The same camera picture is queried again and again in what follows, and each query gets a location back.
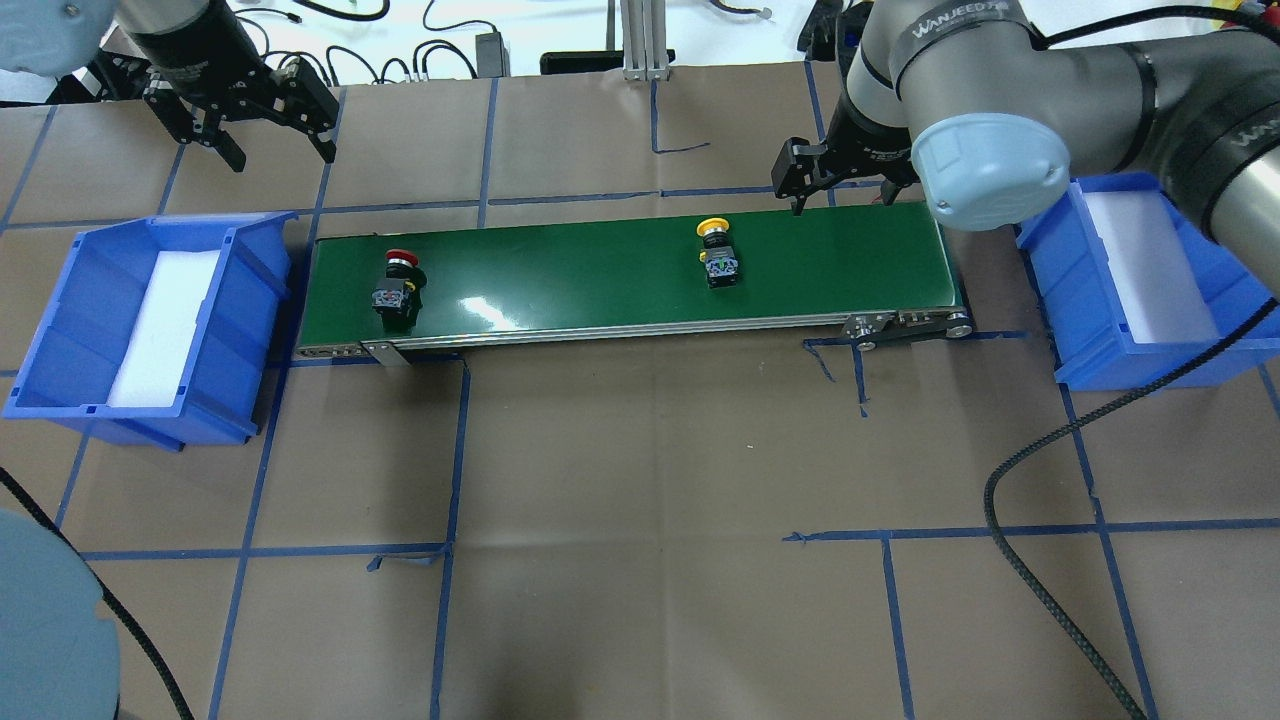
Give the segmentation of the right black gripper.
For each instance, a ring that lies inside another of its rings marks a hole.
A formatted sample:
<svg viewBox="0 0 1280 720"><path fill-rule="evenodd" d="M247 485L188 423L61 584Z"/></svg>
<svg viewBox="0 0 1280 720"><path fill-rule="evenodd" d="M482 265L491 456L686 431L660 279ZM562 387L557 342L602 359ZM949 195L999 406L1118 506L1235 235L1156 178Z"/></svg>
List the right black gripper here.
<svg viewBox="0 0 1280 720"><path fill-rule="evenodd" d="M911 159L906 128L884 126L854 105L838 105L831 119L826 143L805 138L783 141L771 169L777 199L788 201L795 217L804 213L810 196L861 177L882 176L879 204L895 205L900 193L920 178Z"/></svg>

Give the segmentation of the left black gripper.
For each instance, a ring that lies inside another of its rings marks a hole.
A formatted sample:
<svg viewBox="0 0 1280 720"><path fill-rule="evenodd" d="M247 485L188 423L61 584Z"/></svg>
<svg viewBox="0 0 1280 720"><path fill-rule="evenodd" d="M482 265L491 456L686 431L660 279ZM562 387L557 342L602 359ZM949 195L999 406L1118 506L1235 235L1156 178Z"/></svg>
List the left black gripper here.
<svg viewBox="0 0 1280 720"><path fill-rule="evenodd" d="M315 67L297 56L276 69L275 82L239 20L189 20L141 33L140 50L151 63L143 104L178 143L210 149L241 173L244 151L221 128L221 118L266 119L303 132L320 158L334 163L337 97Z"/></svg>

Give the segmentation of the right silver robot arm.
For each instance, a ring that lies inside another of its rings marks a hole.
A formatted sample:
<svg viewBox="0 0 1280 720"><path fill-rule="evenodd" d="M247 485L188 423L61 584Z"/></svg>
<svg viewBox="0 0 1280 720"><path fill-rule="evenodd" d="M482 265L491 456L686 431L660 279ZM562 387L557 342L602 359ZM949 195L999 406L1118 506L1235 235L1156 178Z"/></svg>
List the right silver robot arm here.
<svg viewBox="0 0 1280 720"><path fill-rule="evenodd" d="M794 211L842 181L920 184L943 225L1047 210L1076 177L1146 172L1277 291L1277 28L1161 6L1043 36L1016 1L873 1L824 141L783 143Z"/></svg>

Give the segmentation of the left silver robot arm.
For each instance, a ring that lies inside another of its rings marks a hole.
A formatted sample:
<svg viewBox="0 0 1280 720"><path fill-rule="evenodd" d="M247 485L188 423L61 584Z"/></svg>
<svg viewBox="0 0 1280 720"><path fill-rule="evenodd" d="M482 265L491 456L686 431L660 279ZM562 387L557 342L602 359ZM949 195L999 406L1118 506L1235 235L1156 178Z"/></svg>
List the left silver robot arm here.
<svg viewBox="0 0 1280 720"><path fill-rule="evenodd" d="M225 1L4 1L3 69L68 76L100 58L111 26L148 61L141 97L178 143L211 149L242 172L244 151L223 123L270 120L334 161L337 97L305 60L269 68Z"/></svg>

